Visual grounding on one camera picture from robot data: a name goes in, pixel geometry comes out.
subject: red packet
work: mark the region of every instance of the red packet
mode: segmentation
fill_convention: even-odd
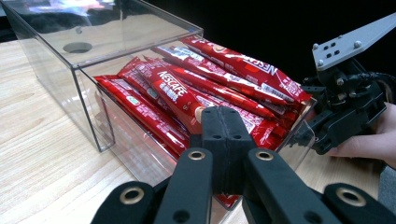
[[[291,105],[274,105],[268,104],[267,102],[259,103],[271,110],[279,118],[279,124],[286,129],[291,129],[300,116],[299,111],[294,109]]]
[[[196,98],[206,107],[224,105],[236,110],[241,116],[242,121],[244,121],[247,132],[252,136],[258,147],[276,150],[289,132],[272,120],[252,114],[238,106],[231,105],[193,87],[191,87],[191,92],[193,92]]]
[[[164,66],[169,68],[173,74],[175,74],[178,78],[180,78],[180,80],[183,81],[183,83],[189,86],[192,86],[207,94],[216,96],[233,105],[237,105],[250,113],[254,113],[268,119],[276,118],[273,112],[271,112],[258,102],[246,97],[244,94],[239,93],[238,91],[234,91],[230,88],[222,86],[217,82],[214,82],[206,77],[201,77],[179,66],[166,63],[161,59],[157,59],[157,61],[163,62]]]
[[[146,100],[125,80],[114,76],[94,77],[148,131],[154,133],[180,156],[189,147],[190,136],[183,127],[170,119],[161,109]]]
[[[101,104],[102,99],[101,97],[96,94],[95,95],[96,101]],[[110,117],[112,119],[112,121],[114,123],[112,123],[111,125],[116,124],[118,126],[117,129],[112,129],[108,123],[107,117]],[[136,119],[135,121],[138,123],[138,125],[140,125],[141,127],[143,127],[145,129],[145,133],[142,135],[136,135],[136,132],[132,132],[132,130],[128,127],[128,124],[126,124],[122,119],[120,119],[120,117],[118,116],[118,114],[113,113],[111,110],[101,110],[101,112],[99,112],[98,114],[96,114],[95,118],[97,120],[99,120],[101,122],[100,128],[101,130],[112,130],[109,132],[113,132],[115,135],[115,139],[117,141],[117,144],[120,145],[119,149],[117,150],[117,152],[115,152],[116,154],[120,154],[122,157],[127,157],[128,161],[133,161],[135,160],[134,154],[131,154],[128,151],[128,148],[131,147],[131,142],[136,141],[136,138],[138,138],[139,140],[145,140],[148,138],[153,138],[155,139],[155,142],[160,145],[163,149],[166,150],[166,152],[169,153],[169,155],[171,155],[172,158],[176,159],[179,157],[179,155],[177,155],[175,153],[175,151],[170,148],[169,146],[167,146],[162,140],[161,138],[159,138],[155,133],[152,133],[149,131],[148,127],[145,127],[143,125],[142,122],[139,122],[138,119]]]
[[[127,65],[129,65],[128,71],[126,71],[125,66],[122,68],[118,76],[123,78],[126,82],[136,88],[142,95],[149,99],[152,103],[159,106],[165,113],[169,114],[171,117],[175,117],[175,113],[169,107],[169,105],[160,97],[158,92],[151,88],[151,86],[147,83],[147,81],[140,75],[138,71],[134,69],[139,63],[142,61],[134,57]]]
[[[159,93],[190,133],[202,133],[201,113],[205,107],[172,72],[157,62],[140,63],[136,70]]]
[[[269,63],[224,48],[200,36],[184,37],[180,41],[227,71],[261,86],[289,103],[302,103],[311,98],[298,83]]]
[[[187,48],[155,47],[152,48],[152,50],[161,54],[164,60],[169,63],[183,67],[200,76],[207,77],[223,86],[239,91],[252,99],[263,100],[277,105],[285,105],[287,103],[279,96],[241,77],[226,72],[207,58]]]

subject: circular hole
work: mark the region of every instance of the circular hole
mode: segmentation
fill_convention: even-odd
[[[339,188],[336,194],[344,203],[352,206],[362,207],[366,205],[366,200],[353,189]]]
[[[129,191],[125,194],[125,198],[126,199],[134,199],[139,195],[139,192],[137,192],[136,190],[132,190]]]
[[[92,44],[85,42],[75,42],[66,44],[64,46],[64,51],[68,53],[85,53],[92,49]]]
[[[173,219],[176,223],[185,223],[190,219],[190,214],[184,210],[176,211]]]
[[[274,156],[271,155],[270,153],[268,153],[268,152],[262,152],[262,151],[258,151],[258,152],[256,153],[256,157],[259,158],[259,159],[262,160],[262,161],[270,161],[271,159],[274,158]]]
[[[202,160],[205,157],[205,153],[202,151],[192,151],[189,153],[189,158],[195,161]]]
[[[304,218],[309,223],[319,224],[323,222],[322,218],[318,214],[311,211],[305,212]]]
[[[125,189],[120,195],[120,201],[124,204],[134,204],[143,199],[145,192],[138,187]]]

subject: clear acrylic box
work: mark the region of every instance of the clear acrylic box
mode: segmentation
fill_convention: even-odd
[[[99,151],[111,149],[137,180],[157,185],[173,173],[177,160],[93,77],[114,75],[135,55],[151,56],[153,46],[180,45],[204,30],[144,1],[0,1],[38,80]],[[296,169],[312,146],[294,135],[306,123],[314,100],[277,150]],[[226,211],[214,203],[212,219]]]

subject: dark background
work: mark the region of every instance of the dark background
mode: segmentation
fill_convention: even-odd
[[[270,63],[296,81],[316,75],[312,46],[396,11],[396,0],[147,0],[204,28],[204,37]],[[0,41],[15,39],[0,15]],[[396,28],[357,56],[367,70],[396,74]]]

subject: metal bolt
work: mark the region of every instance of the metal bolt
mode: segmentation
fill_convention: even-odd
[[[355,41],[355,43],[353,43],[353,47],[354,47],[355,49],[360,48],[360,47],[361,47],[361,42],[360,42],[359,40]]]
[[[314,46],[312,47],[312,49],[318,49],[319,48],[319,44],[314,44]]]
[[[324,64],[323,60],[318,61],[318,66],[323,66],[323,64]]]

